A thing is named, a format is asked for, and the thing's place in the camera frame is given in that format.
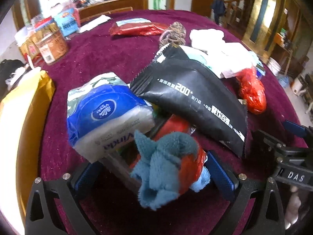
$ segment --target floor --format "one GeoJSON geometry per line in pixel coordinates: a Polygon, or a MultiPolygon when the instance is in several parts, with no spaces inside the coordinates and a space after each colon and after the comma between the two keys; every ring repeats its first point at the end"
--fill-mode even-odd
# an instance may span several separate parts
{"type": "Polygon", "coordinates": [[[292,92],[292,90],[289,86],[286,87],[284,90],[285,90],[287,96],[289,97],[289,100],[291,101],[291,103],[295,109],[295,112],[297,113],[297,115],[299,117],[301,125],[304,125],[307,127],[309,127],[309,126],[313,127],[313,124],[310,120],[310,114],[305,113],[308,106],[306,104],[304,104],[304,102],[302,101],[302,97],[296,96],[292,92]]]}

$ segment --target silver bolt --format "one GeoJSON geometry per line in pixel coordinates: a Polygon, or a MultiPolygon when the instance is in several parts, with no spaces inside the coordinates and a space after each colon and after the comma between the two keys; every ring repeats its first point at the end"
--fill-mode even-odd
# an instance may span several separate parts
{"type": "Polygon", "coordinates": [[[274,183],[274,182],[275,182],[275,180],[274,180],[272,177],[269,177],[267,180],[268,180],[268,182],[270,182],[270,183],[274,183]]]}
{"type": "Polygon", "coordinates": [[[239,177],[241,180],[246,180],[246,179],[247,179],[247,175],[246,175],[246,174],[243,174],[243,173],[240,173],[238,177],[239,177]]]}
{"type": "Polygon", "coordinates": [[[65,174],[63,174],[63,176],[62,176],[62,178],[63,178],[64,180],[68,180],[70,177],[71,177],[71,174],[70,174],[70,173],[65,173],[65,174]]]}
{"type": "Polygon", "coordinates": [[[35,183],[40,183],[41,182],[41,178],[40,177],[37,177],[36,179],[35,179],[35,183]]]}
{"type": "Polygon", "coordinates": [[[283,159],[282,159],[281,157],[277,157],[276,161],[277,161],[278,163],[282,163],[282,162],[283,162],[283,159]]]}

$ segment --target vinda logo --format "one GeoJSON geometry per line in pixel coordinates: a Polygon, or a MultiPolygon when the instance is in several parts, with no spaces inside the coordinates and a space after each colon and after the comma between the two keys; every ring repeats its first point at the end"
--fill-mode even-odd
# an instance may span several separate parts
{"type": "Polygon", "coordinates": [[[93,119],[104,119],[114,113],[116,109],[116,102],[114,100],[105,100],[102,102],[91,114],[93,119]]]}

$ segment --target black pouch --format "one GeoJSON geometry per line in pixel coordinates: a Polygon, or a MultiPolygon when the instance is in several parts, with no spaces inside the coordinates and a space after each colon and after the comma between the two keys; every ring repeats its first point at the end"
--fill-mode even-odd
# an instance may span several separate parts
{"type": "Polygon", "coordinates": [[[154,61],[130,83],[130,89],[242,157],[247,110],[200,62],[168,57],[161,63],[154,61]]]}

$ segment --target person in dark clothes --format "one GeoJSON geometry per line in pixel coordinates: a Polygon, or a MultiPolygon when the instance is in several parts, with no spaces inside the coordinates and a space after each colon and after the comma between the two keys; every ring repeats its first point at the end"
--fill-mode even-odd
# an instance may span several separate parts
{"type": "Polygon", "coordinates": [[[214,12],[214,21],[217,25],[219,25],[219,18],[224,16],[226,11],[224,0],[214,0],[211,8],[214,12]]]}

